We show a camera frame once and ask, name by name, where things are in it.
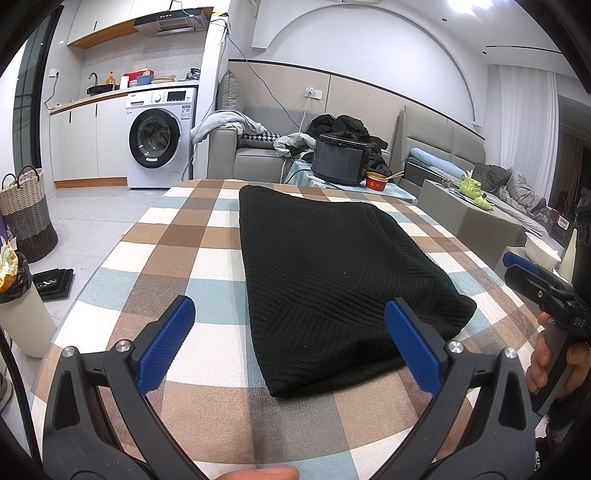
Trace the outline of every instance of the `white bowl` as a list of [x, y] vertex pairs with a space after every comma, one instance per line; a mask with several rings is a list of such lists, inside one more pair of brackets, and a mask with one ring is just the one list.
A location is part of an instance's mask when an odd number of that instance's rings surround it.
[[530, 258], [532, 263], [552, 271], [561, 261], [558, 252], [552, 250], [546, 242], [540, 240], [535, 235], [529, 232], [526, 232], [525, 235], [527, 236], [525, 254]]

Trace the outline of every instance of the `garbage bag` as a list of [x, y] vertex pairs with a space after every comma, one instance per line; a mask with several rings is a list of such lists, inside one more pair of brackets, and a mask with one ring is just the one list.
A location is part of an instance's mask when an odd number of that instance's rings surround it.
[[7, 291], [0, 293], [0, 303], [8, 303], [21, 298], [33, 284], [33, 276], [29, 270], [27, 257], [17, 251], [18, 274], [17, 279]]

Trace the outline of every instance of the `houndstooth pillow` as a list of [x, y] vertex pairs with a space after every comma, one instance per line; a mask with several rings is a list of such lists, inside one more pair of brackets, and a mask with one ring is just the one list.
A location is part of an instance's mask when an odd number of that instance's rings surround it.
[[246, 147], [273, 150], [273, 142], [281, 135], [265, 132], [259, 135], [243, 135], [240, 143]]

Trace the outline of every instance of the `kitchen cabinet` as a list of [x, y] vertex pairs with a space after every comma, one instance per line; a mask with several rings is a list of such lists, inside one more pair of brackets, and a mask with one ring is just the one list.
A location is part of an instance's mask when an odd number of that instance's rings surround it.
[[[170, 1], [171, 0], [134, 0], [131, 12], [129, 13], [129, 18], [134, 19], [143, 17], [144, 15], [166, 12], [168, 11], [168, 7], [170, 7]], [[181, 4], [173, 2], [172, 10], [180, 8]]]
[[99, 178], [126, 177], [125, 155], [129, 141], [125, 129], [127, 97], [98, 102], [96, 152]]
[[96, 179], [99, 166], [96, 155], [96, 117], [98, 103], [70, 110], [72, 123], [72, 169], [75, 179]]
[[72, 169], [71, 141], [72, 111], [56, 113], [50, 118], [51, 166], [55, 180], [71, 180], [74, 178]]
[[[183, 8], [186, 10], [187, 8], [205, 8], [205, 7], [216, 7], [220, 4], [220, 7], [224, 7], [226, 2], [220, 2], [219, 0], [183, 0]], [[172, 10], [177, 10], [180, 8], [180, 4], [173, 3]], [[221, 10], [214, 8], [214, 11], [224, 11], [222, 8]]]
[[134, 0], [82, 0], [76, 11], [68, 45], [113, 25], [129, 20]]
[[126, 176], [126, 102], [112, 98], [51, 116], [54, 180]]

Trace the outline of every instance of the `power outlet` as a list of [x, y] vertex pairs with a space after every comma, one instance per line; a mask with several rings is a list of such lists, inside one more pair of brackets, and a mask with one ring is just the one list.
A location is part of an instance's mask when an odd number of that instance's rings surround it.
[[308, 87], [304, 96], [307, 98], [315, 98], [317, 100], [322, 100], [322, 90], [316, 90], [314, 87]]

